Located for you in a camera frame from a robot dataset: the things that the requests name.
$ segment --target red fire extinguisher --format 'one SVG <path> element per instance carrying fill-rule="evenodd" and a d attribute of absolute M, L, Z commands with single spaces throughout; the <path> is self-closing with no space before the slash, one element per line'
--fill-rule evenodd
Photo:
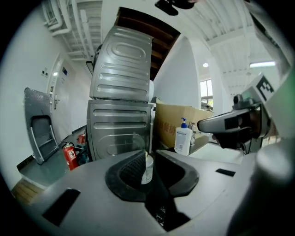
<path fill-rule="evenodd" d="M 75 152 L 75 146 L 73 143 L 68 142 L 63 146 L 63 152 L 65 160 L 69 166 L 70 171 L 78 167 L 78 160 Z"/>

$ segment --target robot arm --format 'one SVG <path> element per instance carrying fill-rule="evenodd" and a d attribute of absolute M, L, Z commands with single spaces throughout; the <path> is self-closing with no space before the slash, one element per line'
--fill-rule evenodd
<path fill-rule="evenodd" d="M 231 112 L 199 121 L 198 129 L 213 133 L 222 148 L 257 152 L 270 130 L 271 118 L 264 104 L 273 94 L 271 84 L 260 73 L 247 90 L 234 97 Z"/>

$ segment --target door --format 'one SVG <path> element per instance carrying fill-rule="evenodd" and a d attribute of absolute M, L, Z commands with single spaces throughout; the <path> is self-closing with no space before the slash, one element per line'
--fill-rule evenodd
<path fill-rule="evenodd" d="M 52 95 L 53 130 L 57 142 L 60 143 L 71 134 L 71 85 L 75 79 L 75 71 L 64 59 L 59 59 L 58 71 L 53 72 L 55 86 Z"/>

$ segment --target bottle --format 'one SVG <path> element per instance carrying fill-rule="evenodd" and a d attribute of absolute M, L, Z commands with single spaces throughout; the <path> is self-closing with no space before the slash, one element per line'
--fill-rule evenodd
<path fill-rule="evenodd" d="M 183 123 L 181 127 L 176 128 L 176 137 L 174 150 L 178 154 L 188 156 L 189 155 L 189 146 L 190 141 L 193 135 L 193 131 L 188 128 L 188 125 L 185 123 L 186 118 L 182 118 Z"/>

